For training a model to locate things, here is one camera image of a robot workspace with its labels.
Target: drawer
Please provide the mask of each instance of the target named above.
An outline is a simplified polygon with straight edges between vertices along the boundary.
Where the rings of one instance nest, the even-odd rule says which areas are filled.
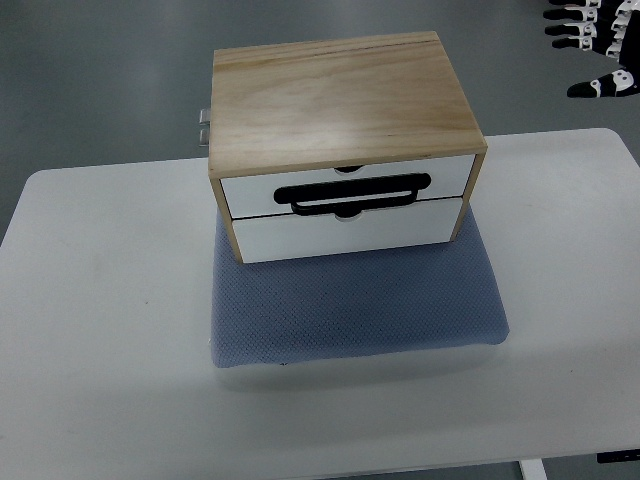
[[[351,173],[333,168],[223,178],[222,189],[234,219],[291,213],[290,204],[278,204],[274,192],[281,187],[343,180],[428,173],[431,183],[418,192],[418,200],[462,196],[473,165],[474,155],[429,158],[364,165]]]
[[[333,214],[280,215],[233,221],[244,263],[448,242],[461,198],[366,210],[350,219]]]

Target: wood grain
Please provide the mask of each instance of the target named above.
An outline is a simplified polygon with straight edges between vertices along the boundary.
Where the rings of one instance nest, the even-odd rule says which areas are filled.
[[[483,152],[434,32],[218,50],[212,179]]]

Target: gray floor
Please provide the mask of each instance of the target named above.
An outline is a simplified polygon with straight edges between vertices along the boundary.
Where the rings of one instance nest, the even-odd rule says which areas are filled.
[[[485,135],[607,127],[640,159],[640,95],[569,99],[617,64],[554,50],[541,0],[0,3],[0,235],[41,169],[205,156],[214,49],[435,30]],[[640,478],[640,464],[546,461],[551,480]],[[375,476],[520,478],[516,464]]]

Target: black drawer handle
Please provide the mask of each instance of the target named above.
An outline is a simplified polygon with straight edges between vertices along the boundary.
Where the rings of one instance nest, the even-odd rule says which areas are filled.
[[[349,218],[363,210],[376,208],[402,207],[416,201],[418,192],[431,184],[428,173],[409,173],[390,177],[362,178],[341,182],[312,183],[278,188],[273,199],[278,204],[291,204],[291,210],[297,215],[322,215],[333,213]],[[336,198],[363,197],[388,193],[409,192],[385,198],[301,205],[303,202],[318,202]]]

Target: wooden box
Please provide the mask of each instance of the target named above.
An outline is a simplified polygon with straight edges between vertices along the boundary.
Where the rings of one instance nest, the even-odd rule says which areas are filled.
[[[486,149],[435,32],[214,53],[209,178],[241,262],[454,240]]]

